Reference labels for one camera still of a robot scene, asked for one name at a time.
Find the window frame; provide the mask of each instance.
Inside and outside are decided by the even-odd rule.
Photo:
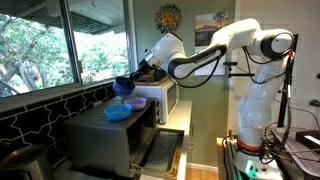
[[[127,49],[129,58],[129,69],[134,71],[137,69],[137,53],[136,53],[136,39],[135,39],[135,26],[134,26],[134,12],[133,0],[122,0],[125,18],[125,33],[127,37]],[[47,88],[43,90],[31,91],[19,95],[3,97],[0,99],[0,112],[11,110],[14,108],[26,106],[28,104],[56,98],[64,94],[77,92],[87,88],[99,86],[112,82],[115,78],[105,79],[101,81],[83,84],[81,78],[81,63],[77,57],[77,50],[75,45],[74,34],[70,19],[70,11],[67,0],[59,0],[61,8],[61,21],[63,23],[66,44],[68,48],[70,65],[72,68],[72,75],[75,82],[58,87]]]

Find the sun wall decoration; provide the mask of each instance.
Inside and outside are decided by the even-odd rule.
[[[174,32],[181,25],[181,12],[175,4],[161,6],[156,13],[157,29],[161,33]]]

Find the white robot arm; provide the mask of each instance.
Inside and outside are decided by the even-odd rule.
[[[255,172],[251,178],[278,179],[276,168],[259,164],[259,153],[263,129],[271,122],[272,103],[284,80],[284,76],[279,74],[286,69],[293,42],[293,35],[287,30],[261,30],[256,20],[246,19],[220,29],[214,33],[211,44],[205,50],[186,57],[182,40],[168,33],[147,52],[138,73],[133,73],[130,79],[136,79],[146,69],[156,68],[166,61],[170,77],[184,79],[195,70],[238,48],[245,48],[251,55],[260,56],[267,63],[260,65],[248,96],[239,102],[239,155],[234,164],[245,172],[250,160],[255,167],[270,169],[267,173]]]

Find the wall decoration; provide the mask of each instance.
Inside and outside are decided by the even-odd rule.
[[[181,17],[180,9],[175,4],[161,6],[156,13],[157,29],[161,33],[174,32],[181,25]]]
[[[228,23],[228,12],[196,15],[195,17],[195,53],[198,53],[210,45],[212,35],[226,26]],[[223,56],[213,75],[224,75],[225,56]],[[195,75],[210,75],[216,62],[212,62],[195,71]]]

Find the ceiling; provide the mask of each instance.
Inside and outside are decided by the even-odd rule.
[[[0,0],[0,13],[62,27],[58,0]],[[124,24],[122,0],[69,0],[74,31],[100,34]]]

